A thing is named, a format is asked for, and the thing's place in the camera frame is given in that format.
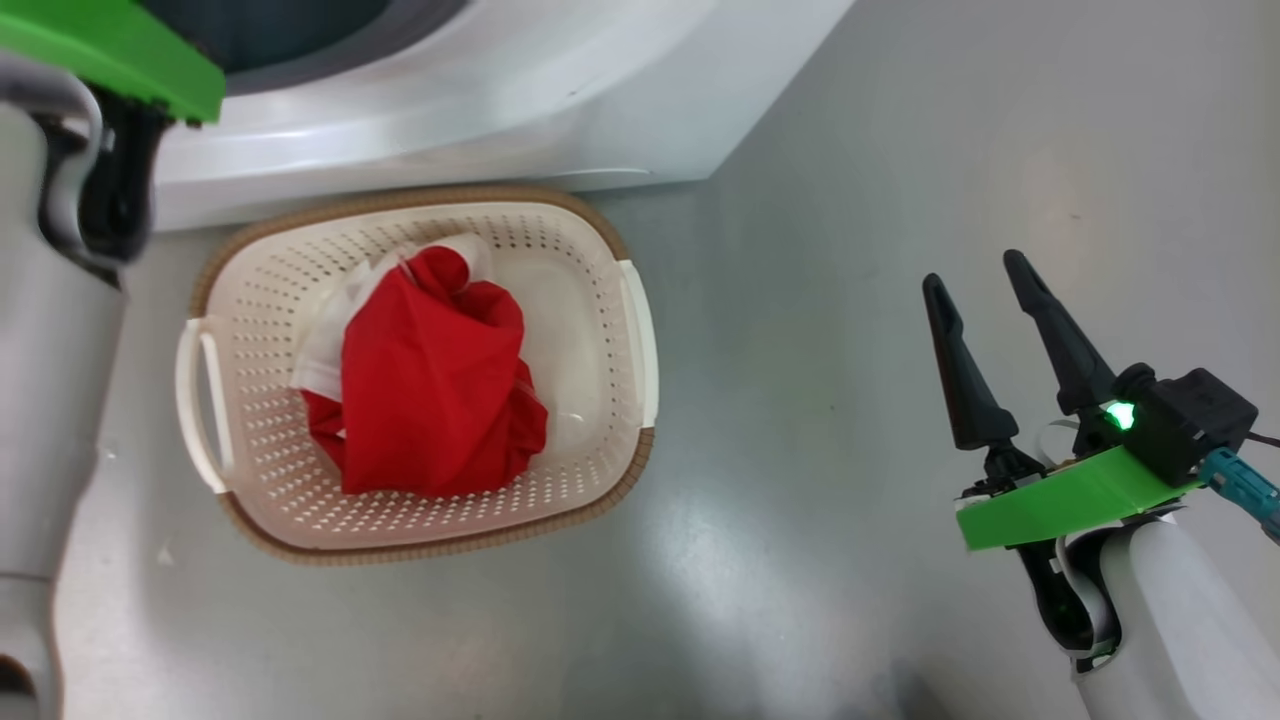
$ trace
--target basket handle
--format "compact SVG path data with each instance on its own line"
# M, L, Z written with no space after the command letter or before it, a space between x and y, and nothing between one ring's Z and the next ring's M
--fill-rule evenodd
M221 462L214 459L212 448L209 446L209 434L205 432L204 415L200 411L196 366L201 350L205 351L205 369L209 372L209 388L212 396L214 423L218 428ZM204 318L187 320L187 327L182 331L182 337L178 340L178 361L174 366L173 380L178 398L178 425L182 428L182 441L187 445L187 454L191 455L191 461L196 465L200 479L205 480L205 484L215 493L221 495L227 492L225 474L232 469L230 425L227 421L227 405L223 400L223 374L218 365L218 345L212 333L205 328Z
M653 313L649 310L649 296L640 282L640 272L631 260L618 260L622 269L622 284L627 288L631 301L627 316L627 332L640 340L639 375L641 382L640 414L641 427L652 428L658 419L658 336L653 332Z

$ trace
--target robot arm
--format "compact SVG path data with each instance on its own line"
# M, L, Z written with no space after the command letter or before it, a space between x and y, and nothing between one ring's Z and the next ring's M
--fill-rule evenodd
M124 311L175 120L221 72L128 0L0 4L0 719L61 715L52 583L96 464Z
M988 451L987 478L956 502L966 544L1019 555L1094 720L1276 716L1280 660L1172 520L1179 498L1206 486L1277 539L1280 493L1235 455L1257 407L1203 369L1157 382L1139 364L1116 379L1027 258L1011 250L1005 268L1079 433L1056 468L1012 445L1016 421L974 364L942 281L925 278L955 445ZM1132 419L1108 413L1116 396Z

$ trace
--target blue cable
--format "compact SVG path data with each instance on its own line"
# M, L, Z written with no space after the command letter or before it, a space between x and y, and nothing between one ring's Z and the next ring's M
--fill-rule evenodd
M1243 507L1262 524L1262 532L1280 544L1280 491L1248 462L1220 447L1201 464L1198 478L1217 495Z

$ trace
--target washing machine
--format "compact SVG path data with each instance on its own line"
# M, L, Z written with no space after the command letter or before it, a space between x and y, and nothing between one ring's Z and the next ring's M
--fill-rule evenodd
M224 68L170 131L160 231L320 196L710 176L852 0L143 0Z

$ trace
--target gray robot arm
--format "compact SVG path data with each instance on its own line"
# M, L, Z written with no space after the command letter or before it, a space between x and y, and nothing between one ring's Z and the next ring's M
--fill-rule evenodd
M124 296L115 264L41 229L49 143L15 106L76 115L84 95L67 91L84 86L52 68L15 76L15 65L0 67L0 717L51 720L61 702L54 580L96 464Z

